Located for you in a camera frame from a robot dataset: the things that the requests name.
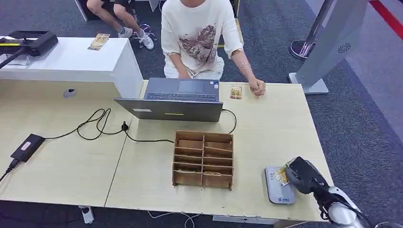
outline stanchion base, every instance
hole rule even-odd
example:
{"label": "stanchion base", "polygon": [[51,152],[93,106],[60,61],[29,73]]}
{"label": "stanchion base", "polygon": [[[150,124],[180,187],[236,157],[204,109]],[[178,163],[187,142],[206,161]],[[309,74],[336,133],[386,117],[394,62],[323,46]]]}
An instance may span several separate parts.
{"label": "stanchion base", "polygon": [[[301,84],[298,83],[297,79],[295,78],[295,73],[289,73],[288,79],[292,84]],[[306,88],[302,87],[304,90],[304,93],[306,95],[312,95],[312,94],[328,94],[329,90],[327,89],[325,82],[323,79],[320,79],[318,82],[316,82],[313,86]]]}
{"label": "stanchion base", "polygon": [[304,46],[304,44],[305,44],[304,39],[300,39],[300,40],[296,40],[296,41],[292,42],[290,47],[289,47],[290,53],[296,58],[306,60],[309,57],[309,54],[311,54],[311,52],[314,49],[314,47],[316,46],[316,43],[314,42],[312,44],[307,56],[302,56],[302,55],[299,54],[301,52],[301,49]]}

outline laptop keyboard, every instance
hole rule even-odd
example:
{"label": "laptop keyboard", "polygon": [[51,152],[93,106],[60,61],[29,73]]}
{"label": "laptop keyboard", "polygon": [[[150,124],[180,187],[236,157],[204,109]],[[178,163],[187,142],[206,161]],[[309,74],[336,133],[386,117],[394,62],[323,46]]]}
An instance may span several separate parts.
{"label": "laptop keyboard", "polygon": [[201,94],[167,94],[167,93],[147,93],[147,99],[151,100],[180,100],[180,101],[216,101],[216,95]]}

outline white t-shirt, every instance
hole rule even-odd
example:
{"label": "white t-shirt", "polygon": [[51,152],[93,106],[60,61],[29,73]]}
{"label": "white t-shirt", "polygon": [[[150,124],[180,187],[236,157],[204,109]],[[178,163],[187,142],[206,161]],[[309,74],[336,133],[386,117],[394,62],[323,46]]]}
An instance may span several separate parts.
{"label": "white t-shirt", "polygon": [[161,45],[166,67],[175,67],[168,55],[179,53],[190,76],[206,70],[222,72],[223,64],[218,63],[223,60],[217,55],[221,34],[229,58],[233,51],[242,49],[229,0],[206,0],[195,8],[186,7],[180,0],[164,3]]}

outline person's hand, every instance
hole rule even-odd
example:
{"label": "person's hand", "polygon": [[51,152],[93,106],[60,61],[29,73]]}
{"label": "person's hand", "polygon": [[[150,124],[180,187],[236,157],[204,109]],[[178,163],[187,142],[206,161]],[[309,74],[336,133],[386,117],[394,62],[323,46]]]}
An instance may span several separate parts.
{"label": "person's hand", "polygon": [[249,81],[249,88],[254,95],[262,96],[266,92],[266,83],[257,78],[254,78]]}

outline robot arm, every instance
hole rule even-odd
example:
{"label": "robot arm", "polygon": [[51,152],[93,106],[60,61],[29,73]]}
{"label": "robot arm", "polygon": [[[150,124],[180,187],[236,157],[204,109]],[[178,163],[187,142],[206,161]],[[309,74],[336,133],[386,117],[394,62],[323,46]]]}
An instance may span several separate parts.
{"label": "robot arm", "polygon": [[[338,187],[330,187],[309,161],[301,157],[291,160],[287,164],[286,175],[299,192],[313,192],[323,220],[343,228],[373,228],[350,198]],[[360,217],[367,220],[369,226],[365,226]]]}

